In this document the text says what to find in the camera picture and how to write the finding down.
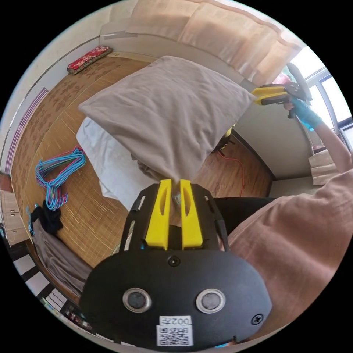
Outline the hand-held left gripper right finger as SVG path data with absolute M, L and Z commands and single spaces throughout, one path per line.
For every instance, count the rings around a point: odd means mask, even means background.
M 203 244 L 203 237 L 189 180 L 180 180 L 180 196 L 182 248 L 200 248 Z

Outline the person's right hand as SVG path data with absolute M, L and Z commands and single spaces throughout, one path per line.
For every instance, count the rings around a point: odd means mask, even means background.
M 309 131 L 314 131 L 323 123 L 323 120 L 303 100 L 293 97 L 291 98 L 291 104 L 295 115 Z

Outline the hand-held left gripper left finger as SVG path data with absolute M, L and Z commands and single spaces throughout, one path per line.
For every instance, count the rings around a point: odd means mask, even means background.
M 150 247 L 168 247 L 171 187 L 170 179 L 161 180 L 159 183 L 145 237 Z

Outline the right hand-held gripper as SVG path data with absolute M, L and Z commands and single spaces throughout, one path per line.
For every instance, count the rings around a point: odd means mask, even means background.
M 286 106 L 293 98 L 300 99 L 310 104 L 310 90 L 306 82 L 286 82 L 282 85 L 263 85 L 254 89 L 252 94 L 259 96 L 254 103 L 260 106 L 271 104 Z

